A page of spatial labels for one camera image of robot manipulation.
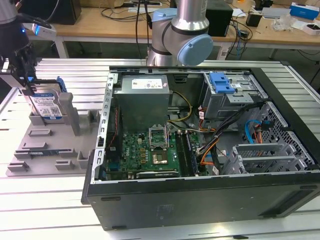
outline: motherboard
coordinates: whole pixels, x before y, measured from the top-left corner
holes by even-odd
[[[113,180],[194,176],[199,146],[195,132],[152,127],[149,132],[124,133],[121,157],[107,162],[107,173]]]

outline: metal table surface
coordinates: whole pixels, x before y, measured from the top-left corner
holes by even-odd
[[[110,65],[145,66],[134,59],[43,59],[38,78],[64,79],[79,113],[101,109]],[[262,68],[320,140],[320,96],[290,66],[277,61],[206,61],[203,66]],[[0,239],[165,240],[319,239],[320,197],[286,218],[103,231],[91,206],[80,202],[85,177],[6,177],[7,164],[30,120],[24,97],[14,88],[0,105]]]

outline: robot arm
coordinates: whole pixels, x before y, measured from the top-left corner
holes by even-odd
[[[148,66],[196,66],[207,59],[213,49],[213,40],[207,34],[207,3],[208,0],[180,0],[177,9],[154,12]]]
[[[6,70],[2,69],[2,73],[5,74],[7,71],[16,82],[6,82],[12,87],[24,89],[25,94],[31,95],[28,78],[36,77],[37,61],[33,44],[29,42],[23,23],[52,28],[40,18],[19,14],[13,0],[0,0],[0,67],[8,59],[9,66]]]

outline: white box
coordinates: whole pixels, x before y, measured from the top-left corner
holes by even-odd
[[[309,35],[320,35],[320,27],[314,23],[309,23],[303,26],[302,31]]]

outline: blue box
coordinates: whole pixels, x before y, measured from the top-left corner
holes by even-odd
[[[300,18],[315,19],[319,14],[319,7],[293,2],[290,6],[290,15]]]

